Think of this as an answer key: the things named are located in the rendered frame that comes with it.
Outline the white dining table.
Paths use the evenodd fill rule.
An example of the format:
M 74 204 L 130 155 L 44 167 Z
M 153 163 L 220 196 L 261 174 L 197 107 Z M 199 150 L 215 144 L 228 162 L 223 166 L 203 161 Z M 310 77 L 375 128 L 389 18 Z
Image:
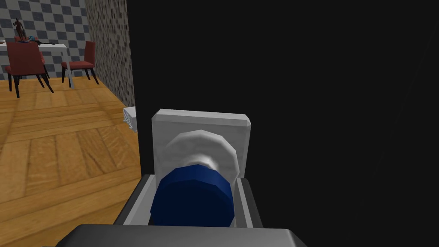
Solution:
M 8 57 L 8 53 L 7 53 L 7 49 L 5 46 L 6 41 L 2 40 L 2 43 L 0 43 L 0 53 L 2 53 L 0 55 L 1 56 L 7 56 Z M 70 57 L 68 56 L 68 48 L 63 45 L 63 44 L 53 44 L 53 43 L 43 43 L 41 45 L 38 45 L 39 47 L 39 51 L 49 51 L 49 52 L 59 52 L 63 58 L 63 61 L 66 62 L 67 64 L 67 76 L 68 76 L 68 80 L 70 83 L 70 87 L 74 88 L 74 83 L 73 83 L 73 76 L 72 76 L 72 72 L 70 71 L 70 66 L 69 66 L 69 62 L 70 62 Z M 5 74 L 6 70 L 5 67 L 6 65 L 9 66 L 9 62 L 6 63 L 5 61 L 0 61 L 0 74 Z

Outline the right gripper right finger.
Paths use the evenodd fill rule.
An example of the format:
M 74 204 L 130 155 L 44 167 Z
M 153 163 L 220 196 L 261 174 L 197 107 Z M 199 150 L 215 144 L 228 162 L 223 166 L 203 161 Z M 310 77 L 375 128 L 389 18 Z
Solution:
M 234 196 L 234 227 L 263 228 L 250 183 L 246 178 L 236 179 Z

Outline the red chair with black legs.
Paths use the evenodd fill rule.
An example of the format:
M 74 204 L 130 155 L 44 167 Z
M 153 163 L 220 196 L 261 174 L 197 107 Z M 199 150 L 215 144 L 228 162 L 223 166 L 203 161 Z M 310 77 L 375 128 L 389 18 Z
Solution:
M 12 85 L 15 87 L 17 98 L 19 95 L 19 81 L 21 76 L 35 75 L 40 83 L 43 78 L 45 85 L 53 93 L 48 77 L 45 73 L 44 65 L 42 63 L 39 47 L 33 42 L 6 42 L 5 43 L 9 66 L 5 68 L 8 73 L 9 90 L 12 90 Z
M 69 66 L 70 66 L 70 70 L 84 70 L 88 80 L 90 80 L 90 76 L 88 74 L 88 70 L 90 70 L 96 84 L 99 84 L 96 78 L 96 74 L 94 72 L 95 55 L 96 55 L 95 51 L 96 51 L 96 43 L 92 41 L 86 41 L 85 50 L 84 50 L 84 60 L 70 61 Z

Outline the black door leaf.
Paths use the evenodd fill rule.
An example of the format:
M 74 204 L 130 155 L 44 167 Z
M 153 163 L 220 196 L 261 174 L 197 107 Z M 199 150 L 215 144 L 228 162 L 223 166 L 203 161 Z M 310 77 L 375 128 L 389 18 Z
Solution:
M 127 0 L 141 172 L 161 108 L 239 113 L 264 227 L 439 247 L 439 0 Z

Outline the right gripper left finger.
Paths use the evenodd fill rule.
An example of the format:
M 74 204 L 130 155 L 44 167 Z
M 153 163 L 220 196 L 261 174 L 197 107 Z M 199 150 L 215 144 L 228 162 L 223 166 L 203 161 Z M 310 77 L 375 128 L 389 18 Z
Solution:
M 155 175 L 144 175 L 133 190 L 115 225 L 148 225 L 150 209 L 156 192 Z

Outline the blue and grey door knob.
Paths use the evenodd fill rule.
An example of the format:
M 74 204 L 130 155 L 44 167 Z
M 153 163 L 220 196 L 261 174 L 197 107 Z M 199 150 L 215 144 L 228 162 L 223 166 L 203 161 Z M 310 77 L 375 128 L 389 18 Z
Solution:
M 251 122 L 244 114 L 161 109 L 152 118 L 162 226 L 234 227 L 234 192 L 244 178 Z

